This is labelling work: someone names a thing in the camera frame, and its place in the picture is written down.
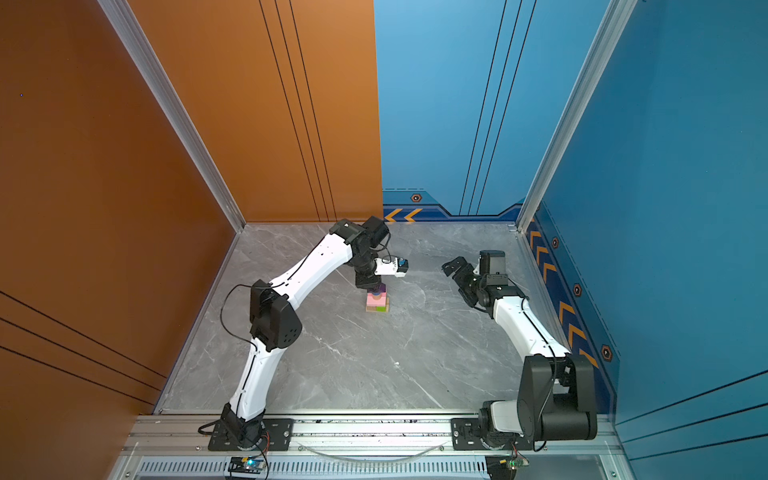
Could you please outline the purple house-shaped block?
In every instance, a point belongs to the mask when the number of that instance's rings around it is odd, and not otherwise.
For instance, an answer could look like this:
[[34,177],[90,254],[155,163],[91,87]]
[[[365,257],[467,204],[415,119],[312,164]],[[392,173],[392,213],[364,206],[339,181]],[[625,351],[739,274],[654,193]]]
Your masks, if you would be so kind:
[[386,287],[382,285],[379,289],[372,290],[368,293],[368,296],[375,301],[386,299]]

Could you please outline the pink block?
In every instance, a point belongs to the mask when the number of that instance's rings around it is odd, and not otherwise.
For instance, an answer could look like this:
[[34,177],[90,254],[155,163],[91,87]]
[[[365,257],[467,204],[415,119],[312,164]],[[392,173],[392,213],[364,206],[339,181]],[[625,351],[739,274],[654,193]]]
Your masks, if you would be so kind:
[[385,306],[387,303],[387,293],[386,292],[369,292],[366,297],[366,304],[369,306]]
[[386,307],[386,308],[389,308],[390,306],[389,306],[389,303],[385,303],[385,304],[377,304],[377,305],[373,305],[373,304],[367,304],[367,305],[366,305],[366,311],[367,311],[367,312],[377,312],[377,308],[379,308],[379,307]]

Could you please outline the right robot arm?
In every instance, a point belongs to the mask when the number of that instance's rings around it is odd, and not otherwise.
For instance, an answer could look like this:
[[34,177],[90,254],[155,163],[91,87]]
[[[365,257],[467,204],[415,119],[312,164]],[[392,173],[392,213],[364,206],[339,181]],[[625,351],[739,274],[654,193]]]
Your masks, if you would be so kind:
[[452,421],[459,450],[535,450],[550,441],[589,441],[598,434],[594,366],[557,341],[507,275],[505,253],[482,250],[479,265],[456,257],[441,266],[464,302],[495,321],[523,362],[514,400],[483,403],[475,420]]

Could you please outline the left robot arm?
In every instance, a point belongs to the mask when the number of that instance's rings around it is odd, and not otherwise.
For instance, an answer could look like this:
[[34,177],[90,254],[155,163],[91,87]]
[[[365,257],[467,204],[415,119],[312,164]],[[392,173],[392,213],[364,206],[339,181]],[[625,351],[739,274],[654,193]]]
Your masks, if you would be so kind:
[[381,288],[387,267],[395,268],[392,275],[400,273],[397,262],[379,258],[377,248],[388,234],[386,223],[374,216],[362,224],[342,219],[284,274],[250,286],[249,355],[220,417],[229,432],[251,440],[261,436],[268,389],[283,354],[302,332],[297,310],[315,287],[343,265],[353,269],[355,287],[364,291]]

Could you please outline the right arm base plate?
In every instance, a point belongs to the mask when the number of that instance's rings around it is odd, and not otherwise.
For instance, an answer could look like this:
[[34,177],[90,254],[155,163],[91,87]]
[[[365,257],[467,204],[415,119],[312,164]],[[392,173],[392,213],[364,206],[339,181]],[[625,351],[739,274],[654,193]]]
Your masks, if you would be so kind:
[[533,443],[522,434],[486,428],[478,418],[450,420],[451,445],[455,451],[532,451]]

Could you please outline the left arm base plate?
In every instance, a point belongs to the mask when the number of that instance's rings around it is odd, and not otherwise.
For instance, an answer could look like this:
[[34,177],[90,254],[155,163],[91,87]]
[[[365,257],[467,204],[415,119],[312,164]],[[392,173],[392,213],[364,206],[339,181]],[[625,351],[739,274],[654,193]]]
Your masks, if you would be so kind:
[[291,418],[257,418],[233,425],[219,419],[215,422],[207,446],[209,451],[284,452],[289,449],[294,420]]

